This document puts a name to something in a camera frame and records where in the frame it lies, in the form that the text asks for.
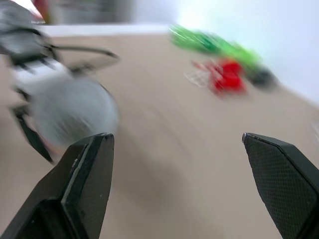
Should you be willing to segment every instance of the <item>wooden floor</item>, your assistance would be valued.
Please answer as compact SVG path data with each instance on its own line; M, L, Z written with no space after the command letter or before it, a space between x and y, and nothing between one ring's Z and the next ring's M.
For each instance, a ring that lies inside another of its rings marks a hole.
M121 62L96 73L115 97L112 190L101 239L280 239L263 205L241 142L253 132L295 144L317 167L311 123L319 111L277 88L220 99L184 76L207 57L166 36L58 38L55 43L106 47ZM93 57L65 53L66 62ZM50 169L9 113L18 101L10 76L0 87L0 233Z

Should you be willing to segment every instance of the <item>gray sphere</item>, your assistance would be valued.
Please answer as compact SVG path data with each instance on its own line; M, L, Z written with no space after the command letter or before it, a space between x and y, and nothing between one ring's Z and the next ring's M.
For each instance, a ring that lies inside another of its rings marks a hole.
M98 133L114 134L119 118L112 96L87 78L60 82L32 96L30 109L36 131L60 149Z

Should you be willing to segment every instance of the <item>textured gripper pad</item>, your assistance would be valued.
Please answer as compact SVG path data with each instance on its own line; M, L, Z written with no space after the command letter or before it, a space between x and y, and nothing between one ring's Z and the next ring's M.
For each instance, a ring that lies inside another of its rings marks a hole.
M245 137L261 199L283 239L296 239L317 203L317 194L274 145Z

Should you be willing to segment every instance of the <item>red toy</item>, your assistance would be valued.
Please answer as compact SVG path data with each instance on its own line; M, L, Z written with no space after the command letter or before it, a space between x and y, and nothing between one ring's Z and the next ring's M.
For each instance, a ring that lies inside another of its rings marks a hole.
M221 62L219 65L213 62L204 65L194 63L194 66L201 70L210 71L211 90L213 92L217 94L224 91L246 92L245 85L239 77L242 67L237 62L227 60Z

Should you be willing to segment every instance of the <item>green toy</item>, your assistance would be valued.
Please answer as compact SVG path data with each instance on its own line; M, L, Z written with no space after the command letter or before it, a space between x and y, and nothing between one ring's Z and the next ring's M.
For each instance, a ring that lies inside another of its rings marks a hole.
M175 45L222 57L231 57L242 65L246 73L253 71L261 60L254 51L247 50L237 43L229 43L217 35L190 31L178 25L170 30L171 39Z

